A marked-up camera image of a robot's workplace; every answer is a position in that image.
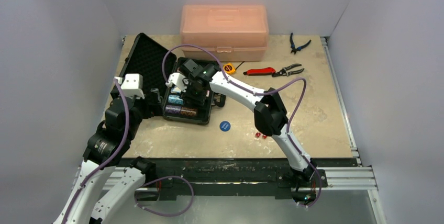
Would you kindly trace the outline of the brown black chip stack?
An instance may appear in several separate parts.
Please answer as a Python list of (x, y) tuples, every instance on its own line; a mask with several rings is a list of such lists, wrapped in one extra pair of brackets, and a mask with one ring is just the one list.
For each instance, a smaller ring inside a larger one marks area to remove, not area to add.
[(198, 113), (197, 108), (190, 108), (190, 107), (181, 107), (180, 114), (186, 117), (196, 117)]

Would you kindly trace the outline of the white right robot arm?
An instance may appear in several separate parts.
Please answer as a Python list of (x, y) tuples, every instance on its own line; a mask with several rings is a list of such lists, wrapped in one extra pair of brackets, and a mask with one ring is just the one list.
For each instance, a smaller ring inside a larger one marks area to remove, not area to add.
[(168, 87), (178, 87), (187, 102), (199, 103), (210, 90), (244, 105), (253, 113), (255, 128), (271, 137), (285, 154), (297, 184), (306, 186), (314, 180), (316, 164), (303, 149), (291, 129), (292, 117), (279, 95), (278, 89), (267, 91), (250, 86), (228, 75), (219, 64), (200, 66), (187, 59), (176, 72), (166, 78)]

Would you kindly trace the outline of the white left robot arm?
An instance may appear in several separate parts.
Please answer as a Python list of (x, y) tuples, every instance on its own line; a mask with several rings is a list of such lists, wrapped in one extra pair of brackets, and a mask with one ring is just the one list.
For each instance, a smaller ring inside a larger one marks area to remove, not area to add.
[(112, 94), (105, 119), (87, 142), (78, 179), (56, 223), (109, 223), (137, 187), (155, 183), (156, 164), (139, 156), (124, 169), (117, 183), (102, 193), (123, 154), (129, 150), (142, 120), (153, 117), (151, 107), (158, 109), (160, 105), (159, 101), (153, 102), (152, 95), (140, 97), (128, 91), (124, 94), (124, 97)]

